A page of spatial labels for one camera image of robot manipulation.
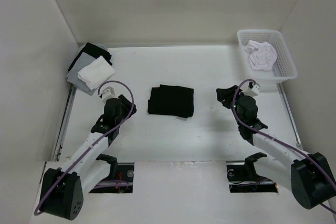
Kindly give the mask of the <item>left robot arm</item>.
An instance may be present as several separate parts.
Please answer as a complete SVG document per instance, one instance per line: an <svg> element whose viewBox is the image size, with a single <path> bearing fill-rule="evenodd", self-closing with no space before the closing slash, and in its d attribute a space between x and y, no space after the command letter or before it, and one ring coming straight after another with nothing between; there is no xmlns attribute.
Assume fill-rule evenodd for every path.
<svg viewBox="0 0 336 224"><path fill-rule="evenodd" d="M74 220L80 213L84 195L103 179L113 181L118 175L115 157L104 154L119 135L120 126L136 112L133 101L124 95L102 95L101 115L91 131L61 167L48 169L43 176L40 200L35 216L46 213Z"/></svg>

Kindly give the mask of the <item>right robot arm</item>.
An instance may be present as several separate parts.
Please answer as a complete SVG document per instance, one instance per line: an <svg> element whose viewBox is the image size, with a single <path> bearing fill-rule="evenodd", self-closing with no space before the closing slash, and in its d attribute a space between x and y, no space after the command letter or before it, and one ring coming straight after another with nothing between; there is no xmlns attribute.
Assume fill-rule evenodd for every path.
<svg viewBox="0 0 336 224"><path fill-rule="evenodd" d="M306 209L335 197L335 178L327 159L320 153L310 154L270 135L267 125L258 118L255 96L260 85L248 79L247 90L241 86L216 89L217 101L230 109L240 136L261 151L245 159L247 181L263 176L292 192L295 200Z"/></svg>

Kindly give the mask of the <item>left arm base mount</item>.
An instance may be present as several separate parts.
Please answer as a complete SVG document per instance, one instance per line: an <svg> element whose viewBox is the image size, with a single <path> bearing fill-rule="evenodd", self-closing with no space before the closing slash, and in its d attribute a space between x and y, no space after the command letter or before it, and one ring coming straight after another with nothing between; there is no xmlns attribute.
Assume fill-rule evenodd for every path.
<svg viewBox="0 0 336 224"><path fill-rule="evenodd" d="M116 157L100 154L97 161L109 164L109 175L90 191L91 194L133 193L134 163L119 163Z"/></svg>

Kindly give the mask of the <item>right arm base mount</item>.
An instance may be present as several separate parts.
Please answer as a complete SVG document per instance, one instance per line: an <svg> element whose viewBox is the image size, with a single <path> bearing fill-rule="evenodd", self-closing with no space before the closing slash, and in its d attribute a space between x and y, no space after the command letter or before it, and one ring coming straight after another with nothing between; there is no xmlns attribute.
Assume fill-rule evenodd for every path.
<svg viewBox="0 0 336 224"><path fill-rule="evenodd" d="M255 153L244 161L226 163L229 191L231 193L277 193L277 184L256 173L255 163L267 155Z"/></svg>

